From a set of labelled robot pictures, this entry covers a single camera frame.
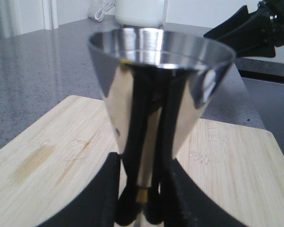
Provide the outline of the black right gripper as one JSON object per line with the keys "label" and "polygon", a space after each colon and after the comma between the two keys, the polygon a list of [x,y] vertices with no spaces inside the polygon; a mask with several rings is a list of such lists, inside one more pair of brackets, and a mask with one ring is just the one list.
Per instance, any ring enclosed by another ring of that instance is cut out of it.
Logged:
{"label": "black right gripper", "polygon": [[204,37],[235,47],[238,57],[275,57],[284,46],[284,0],[261,0],[250,13],[246,5]]}

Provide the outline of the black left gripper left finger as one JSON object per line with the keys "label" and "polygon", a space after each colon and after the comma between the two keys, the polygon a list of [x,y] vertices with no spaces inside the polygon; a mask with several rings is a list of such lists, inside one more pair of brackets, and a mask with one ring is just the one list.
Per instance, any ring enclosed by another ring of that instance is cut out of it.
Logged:
{"label": "black left gripper left finger", "polygon": [[120,157],[108,154],[102,167],[67,206],[40,227],[112,227],[119,193]]}

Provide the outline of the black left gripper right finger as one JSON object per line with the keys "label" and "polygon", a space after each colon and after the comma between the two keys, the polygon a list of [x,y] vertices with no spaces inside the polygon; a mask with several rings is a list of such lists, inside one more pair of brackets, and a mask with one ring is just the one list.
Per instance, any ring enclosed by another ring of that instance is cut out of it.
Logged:
{"label": "black left gripper right finger", "polygon": [[244,227],[211,200],[174,159],[162,179],[165,227]]}

